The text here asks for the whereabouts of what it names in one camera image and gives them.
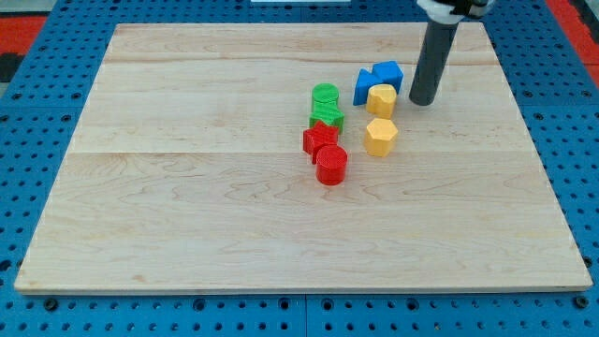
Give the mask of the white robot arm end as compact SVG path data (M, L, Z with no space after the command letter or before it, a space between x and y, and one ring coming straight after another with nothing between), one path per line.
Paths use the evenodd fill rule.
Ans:
M488 14L495 0L417 0L430 20L441 24L456 24L464 18L480 19Z

